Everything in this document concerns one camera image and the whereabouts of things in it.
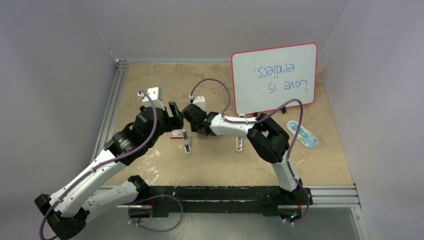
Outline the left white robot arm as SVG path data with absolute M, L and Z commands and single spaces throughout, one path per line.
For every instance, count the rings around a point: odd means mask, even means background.
M 43 214 L 40 239 L 46 239 L 45 224 L 54 232 L 54 240 L 70 240 L 90 221 L 119 205 L 148 203 L 153 206 L 158 198 L 167 199 L 167 194 L 153 191 L 139 175 L 130 176 L 108 191 L 95 192 L 146 154 L 161 135 L 183 127 L 183 114 L 174 101 L 170 101 L 168 107 L 159 100 L 143 104 L 135 120 L 116 132 L 90 165 L 70 183 L 51 195 L 40 194 L 34 200 Z

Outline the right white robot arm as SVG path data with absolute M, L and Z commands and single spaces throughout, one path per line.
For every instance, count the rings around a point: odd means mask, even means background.
M 272 165 L 282 200 L 292 204 L 300 198 L 300 178 L 290 163 L 290 137 L 270 115 L 262 113 L 251 118 L 228 117 L 218 112 L 206 113 L 194 103 L 186 106 L 182 114 L 190 123 L 192 132 L 204 136 L 247 139 L 258 156 Z

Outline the red staple box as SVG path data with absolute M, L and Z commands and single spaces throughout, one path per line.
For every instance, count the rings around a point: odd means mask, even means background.
M 173 130 L 170 133 L 171 139 L 183 139 L 184 138 L 184 131 L 183 130 Z

